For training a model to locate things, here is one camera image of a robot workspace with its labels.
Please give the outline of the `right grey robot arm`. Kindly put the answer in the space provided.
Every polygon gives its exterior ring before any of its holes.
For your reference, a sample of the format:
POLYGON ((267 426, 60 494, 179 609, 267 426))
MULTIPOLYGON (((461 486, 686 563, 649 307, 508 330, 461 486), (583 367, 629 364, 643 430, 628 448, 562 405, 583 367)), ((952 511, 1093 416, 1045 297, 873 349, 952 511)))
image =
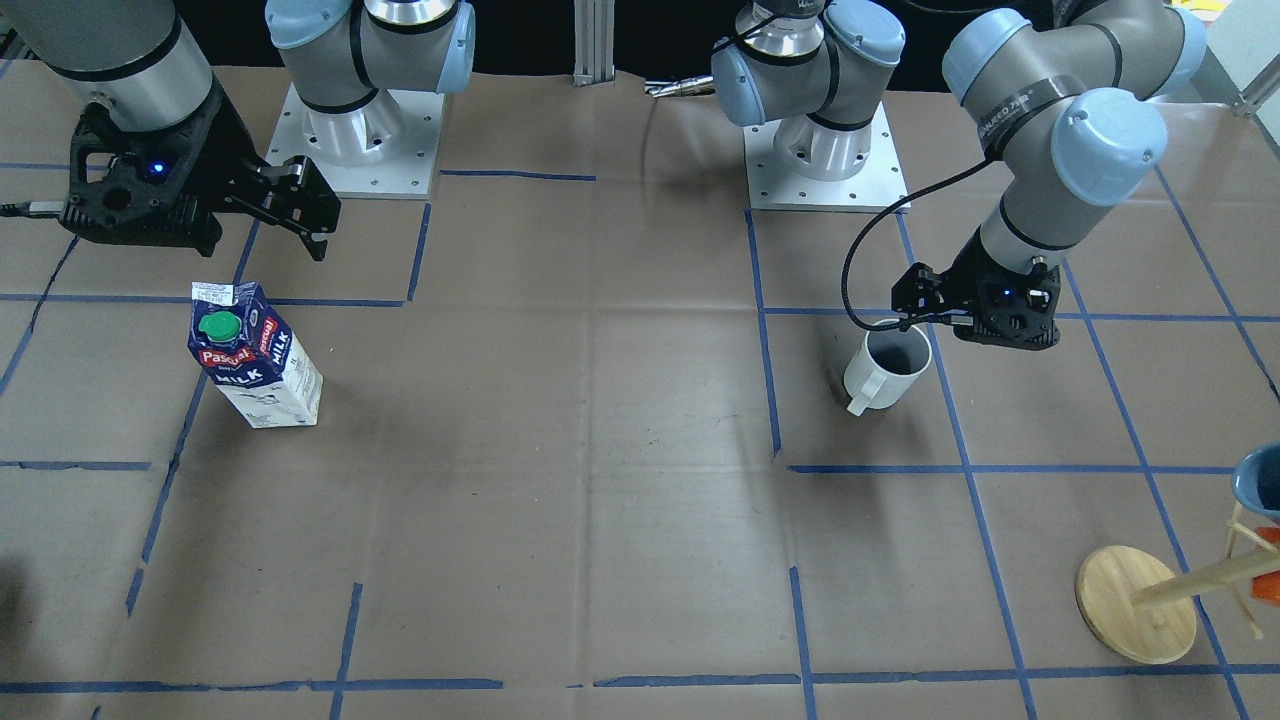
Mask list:
POLYGON ((466 1, 268 3, 307 140, 271 161, 173 3, 5 1, 3 14, 83 105, 67 196, 6 204, 3 215, 202 256, 221 238, 218 215, 238 213, 297 234, 323 260, 340 217, 324 167, 392 158, 407 141, 394 92, 466 90, 476 38, 466 1))

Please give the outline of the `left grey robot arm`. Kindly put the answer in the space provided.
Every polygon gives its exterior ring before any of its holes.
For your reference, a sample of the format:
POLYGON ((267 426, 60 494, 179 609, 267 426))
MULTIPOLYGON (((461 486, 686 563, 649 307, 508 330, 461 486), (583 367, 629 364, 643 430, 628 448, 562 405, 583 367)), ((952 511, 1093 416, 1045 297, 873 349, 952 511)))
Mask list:
MULTIPOLYGON (((786 170, 847 181, 867 164, 905 47, 900 19, 873 1, 753 1, 714 46, 710 82, 736 126, 777 124, 786 170)), ((895 283, 890 328, 1055 346, 1062 260, 1164 155, 1152 99, 1183 86, 1206 47, 1203 24, 1162 1, 1057 1, 1047 29, 1014 8, 973 10, 942 73, 974 120, 980 164, 1012 178, 951 268, 918 263, 895 283)))

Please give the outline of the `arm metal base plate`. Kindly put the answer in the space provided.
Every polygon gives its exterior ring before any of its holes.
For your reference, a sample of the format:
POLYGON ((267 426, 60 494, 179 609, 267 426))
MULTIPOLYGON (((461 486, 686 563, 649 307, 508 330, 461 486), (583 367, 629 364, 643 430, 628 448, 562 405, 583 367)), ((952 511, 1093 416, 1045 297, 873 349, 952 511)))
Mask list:
POLYGON ((342 199, 428 200, 436 172, 444 94, 381 90, 364 108, 325 114, 289 87, 266 158, 311 158, 342 199))
POLYGON ((855 131, 809 117, 744 131, 750 206, 876 213, 909 193, 884 106, 855 131))

